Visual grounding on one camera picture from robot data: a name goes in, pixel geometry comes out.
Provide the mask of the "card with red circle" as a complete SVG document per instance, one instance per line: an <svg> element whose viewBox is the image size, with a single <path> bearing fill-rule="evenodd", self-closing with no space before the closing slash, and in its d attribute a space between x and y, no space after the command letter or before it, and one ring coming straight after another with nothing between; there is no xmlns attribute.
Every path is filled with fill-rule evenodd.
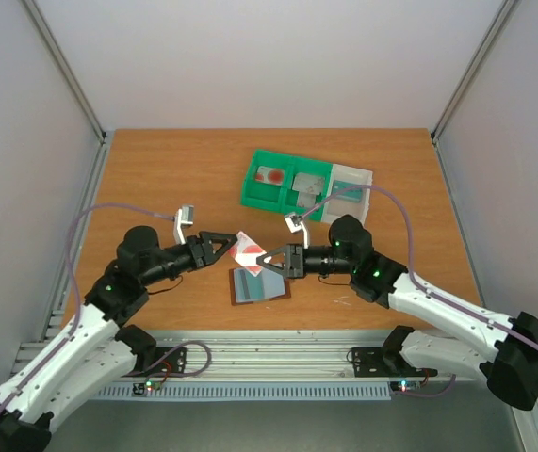
<svg viewBox="0 0 538 452"><path fill-rule="evenodd" d="M265 254L265 250L243 231L236 233L236 243L228 250L228 254L253 277L257 277L262 271L256 260Z"/></svg>

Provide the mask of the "brown leather card holder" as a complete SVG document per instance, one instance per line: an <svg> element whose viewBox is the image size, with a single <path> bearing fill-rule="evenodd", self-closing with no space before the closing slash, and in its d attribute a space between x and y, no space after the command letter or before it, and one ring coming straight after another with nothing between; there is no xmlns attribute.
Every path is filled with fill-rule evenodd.
<svg viewBox="0 0 538 452"><path fill-rule="evenodd" d="M231 304L243 306L265 301L289 299L289 281L276 273L262 269L257 276L240 267L229 271Z"/></svg>

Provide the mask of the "teal VIP card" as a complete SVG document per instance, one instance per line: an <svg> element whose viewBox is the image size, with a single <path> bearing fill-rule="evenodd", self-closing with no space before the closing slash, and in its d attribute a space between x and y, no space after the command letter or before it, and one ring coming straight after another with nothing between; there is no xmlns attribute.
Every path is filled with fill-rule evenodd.
<svg viewBox="0 0 538 452"><path fill-rule="evenodd" d="M263 280L245 269L234 271L235 299L237 304L261 301L265 298Z"/></svg>

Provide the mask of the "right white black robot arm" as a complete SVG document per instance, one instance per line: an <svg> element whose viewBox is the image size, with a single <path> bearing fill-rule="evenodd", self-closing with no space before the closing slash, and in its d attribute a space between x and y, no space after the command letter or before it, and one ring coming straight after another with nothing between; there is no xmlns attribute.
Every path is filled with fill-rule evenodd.
<svg viewBox="0 0 538 452"><path fill-rule="evenodd" d="M326 246L287 244L256 263L285 279L347 274L356 296L408 314L444 334L399 326L383 342L383 362L394 373L433 369L486 385L502 402L522 411L538 399L538 318L510 316L440 291L407 266L375 251L371 233L356 218L337 219Z"/></svg>

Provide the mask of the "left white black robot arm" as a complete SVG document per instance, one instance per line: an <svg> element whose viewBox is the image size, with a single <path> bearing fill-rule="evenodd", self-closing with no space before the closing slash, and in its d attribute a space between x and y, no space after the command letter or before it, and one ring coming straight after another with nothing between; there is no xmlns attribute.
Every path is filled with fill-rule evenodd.
<svg viewBox="0 0 538 452"><path fill-rule="evenodd" d="M110 382L155 368L156 341L130 324L149 285L215 264L237 238L202 231L161 248L154 228L126 232L64 329L0 386L0 451L42 451L59 427Z"/></svg>

